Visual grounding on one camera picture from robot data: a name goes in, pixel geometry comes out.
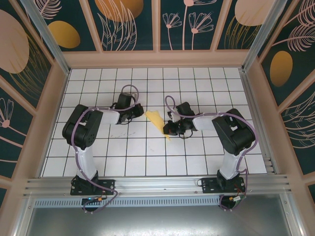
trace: dark teal wallpaper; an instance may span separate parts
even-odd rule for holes
[[[315,2],[301,0],[262,62],[280,105],[315,69]]]
[[[89,0],[104,51],[153,50],[151,0]]]
[[[315,171],[315,83],[281,116],[304,175]]]
[[[12,177],[33,116],[0,88],[0,175]]]
[[[161,50],[209,50],[222,3],[161,0]]]
[[[312,196],[314,204],[315,204],[315,184],[309,185],[309,191],[311,193],[311,196]]]
[[[288,9],[288,7],[290,6],[291,3],[292,3],[292,0],[287,0],[287,2],[286,2],[286,4],[285,4],[285,7],[284,7],[284,9],[283,9],[283,11],[282,11],[280,17],[278,18],[278,20],[277,20],[277,22],[275,23],[273,29],[272,29],[271,32],[269,33],[269,35],[268,35],[268,37],[267,37],[265,43],[262,45],[261,49],[259,50],[259,52],[258,52],[258,57],[260,57],[260,55],[262,54],[262,52],[265,50],[265,48],[266,48],[266,46],[267,46],[267,44],[268,44],[268,42],[269,42],[271,36],[274,34],[276,28],[278,27],[280,21],[282,20],[282,18],[283,18],[283,16],[284,16],[285,12],[287,11],[287,9]]]
[[[0,76],[36,108],[51,64],[8,0],[0,22]]]
[[[6,189],[0,188],[0,208],[1,208],[1,205],[2,205],[2,203],[3,203],[5,194],[6,194]]]
[[[273,0],[233,0],[217,49],[249,49],[272,4]]]

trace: metal extrusion bar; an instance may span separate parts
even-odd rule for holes
[[[203,177],[118,177],[115,189],[121,197],[204,196],[197,182]],[[73,198],[70,196],[71,178],[50,177],[29,179],[25,198]],[[249,175],[248,194],[280,194],[290,192],[286,175]]]

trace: black mounting plate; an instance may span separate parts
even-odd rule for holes
[[[227,186],[225,190],[222,190],[217,182],[217,178],[202,178],[198,181],[198,184],[201,184],[203,193],[237,193],[236,186],[243,192],[245,192],[245,184],[244,179],[242,177],[238,177],[235,179],[235,182],[232,186]]]
[[[115,180],[114,179],[99,179],[98,185],[101,185],[105,188],[115,189]],[[85,196],[85,195],[86,196],[91,196],[91,195],[101,196],[101,195],[114,195],[114,193],[107,190],[105,191],[105,193],[103,193],[103,190],[100,188],[96,188],[95,191],[93,191],[91,188],[85,188],[83,190],[80,188],[80,182],[74,179],[72,181],[70,195],[71,196]]]

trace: pink flower drawing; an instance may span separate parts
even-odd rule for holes
[[[204,14],[200,13],[196,18],[196,13],[189,14],[189,24],[192,32],[191,49],[193,50],[193,40],[197,33],[204,33],[213,30],[213,25],[211,25],[211,13]]]
[[[167,27],[169,46],[171,47],[171,50],[173,50],[172,43],[171,43],[171,37],[169,34],[169,29],[181,26],[182,22],[180,21],[180,17],[178,16],[178,13],[176,13],[176,14],[171,13],[169,15],[167,13],[165,13],[165,14],[163,14],[163,20],[164,20],[164,23]]]
[[[185,13],[184,13],[184,24],[183,24],[183,50],[185,50],[185,26],[186,26],[186,16],[187,8],[194,5],[209,5],[217,2],[217,0],[184,0]]]

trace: white tile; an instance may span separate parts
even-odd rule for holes
[[[88,69],[85,80],[100,80],[102,69]]]
[[[63,107],[76,107],[80,102],[80,93],[66,93],[63,99]]]
[[[148,106],[163,106],[164,96],[162,92],[149,92],[148,93]]]
[[[147,92],[147,80],[132,80],[131,84],[136,86],[139,92]]]
[[[164,79],[178,79],[178,68],[163,68]]]
[[[98,171],[98,176],[104,176],[106,157],[94,157],[93,160]]]
[[[195,79],[210,79],[208,68],[194,68]]]
[[[72,69],[69,80],[84,80],[86,69]]]
[[[109,138],[127,138],[128,125],[113,124],[110,126]]]
[[[115,85],[115,92],[121,92],[123,86],[131,85],[131,80],[117,80]],[[130,92],[130,87],[125,88],[124,92]]]
[[[163,80],[148,80],[148,92],[163,92]]]
[[[146,122],[131,122],[128,128],[128,138],[145,138]]]
[[[127,156],[145,156],[146,139],[128,139]]]
[[[257,145],[254,147],[253,150],[251,150],[251,151],[249,152],[249,154],[261,154],[261,149],[260,149],[259,143],[257,143]]]
[[[241,80],[228,79],[227,80],[228,89],[230,91],[244,91],[243,84]]]
[[[75,157],[68,157],[65,164],[63,177],[75,177],[77,174],[77,169]]]
[[[218,68],[210,67],[209,72],[210,72],[211,79],[225,79],[225,74],[222,67],[218,67]]]
[[[97,95],[96,106],[97,107],[109,107],[113,104],[113,93],[99,93]]]
[[[149,68],[148,69],[149,80],[161,80],[163,79],[163,68]]]
[[[230,92],[233,105],[247,105],[244,92]]]
[[[152,123],[147,124],[147,137],[148,138],[163,138],[164,134]]]
[[[102,69],[101,80],[115,80],[117,69]]]
[[[69,81],[66,93],[81,93],[84,81]]]
[[[164,80],[164,92],[179,92],[179,80]]]
[[[107,157],[105,176],[125,176],[125,164],[124,156]]]
[[[93,156],[106,156],[107,143],[108,139],[95,139],[92,145]]]
[[[44,177],[62,177],[66,157],[47,158]]]
[[[173,97],[173,99],[175,100],[175,105],[178,106],[180,104],[182,104],[181,102],[181,95],[179,92],[165,92],[164,96],[166,97],[167,95]],[[167,104],[171,107],[173,107],[173,101],[172,99],[168,98],[167,99]]]
[[[146,174],[145,156],[128,156],[126,161],[126,176],[144,176]]]
[[[147,68],[134,68],[132,69],[133,80],[146,80],[148,78]]]
[[[40,173],[40,176],[41,176],[41,177],[44,175],[44,171],[45,171],[47,159],[48,159],[48,158],[45,158],[43,167],[41,168],[41,173]]]
[[[165,155],[165,138],[147,139],[147,156]]]
[[[262,155],[245,155],[249,174],[266,174],[266,167]]]
[[[217,113],[215,106],[199,106],[201,113]]]
[[[84,81],[82,92],[97,92],[99,86],[99,80],[98,81]]]
[[[180,80],[181,92],[196,92],[195,80]]]
[[[87,107],[95,107],[97,93],[83,93],[81,95],[80,104]]]
[[[185,149],[186,149],[186,155],[204,155],[205,154],[202,138],[185,139]]]
[[[198,105],[196,92],[181,92],[182,103],[188,102],[191,106]]]
[[[197,92],[199,105],[214,105],[213,92]]]
[[[63,139],[63,128],[65,126],[65,123],[57,123],[55,133],[54,133],[54,139]]]
[[[166,175],[165,156],[147,157],[147,176]]]
[[[51,143],[49,157],[58,156],[63,157],[67,156],[69,150],[69,144],[67,144],[65,139],[54,139]]]
[[[187,174],[188,175],[206,175],[207,165],[205,156],[187,156]]]
[[[244,119],[252,119],[250,108],[247,105],[245,106],[238,105],[238,106],[233,106],[233,107],[241,113]]]
[[[223,146],[218,137],[203,138],[205,143],[206,155],[224,154]]]
[[[180,79],[194,79],[193,68],[178,68]]]
[[[223,164],[223,158],[224,155],[211,155],[206,156],[207,159],[207,168],[208,168],[208,174],[209,175],[216,175],[218,172],[218,169]]]
[[[97,139],[107,139],[109,134],[109,124],[100,124],[97,132]]]
[[[240,72],[238,72],[238,68],[225,67],[224,72],[225,72],[225,77],[227,79],[240,79],[241,78]]]
[[[115,80],[100,81],[98,92],[114,92]]]
[[[127,139],[109,139],[107,156],[126,156]]]
[[[166,157],[166,173],[168,176],[185,176],[186,159],[184,156],[167,156]]]
[[[214,92],[216,105],[231,105],[229,92]]]
[[[195,80],[197,91],[212,91],[211,81],[210,80]]]
[[[229,110],[231,110],[233,107],[232,107],[232,105],[227,105],[227,106],[216,106],[216,108],[217,108],[217,112],[227,112],[227,111],[229,111]]]
[[[226,79],[211,80],[213,91],[228,91]]]
[[[166,140],[166,155],[167,156],[185,155],[184,139],[171,138],[171,140]]]
[[[74,111],[74,107],[63,107],[63,108],[61,108],[60,109],[59,118],[58,118],[58,122],[67,122],[73,111]]]
[[[117,69],[117,80],[131,80],[131,68],[119,68]]]

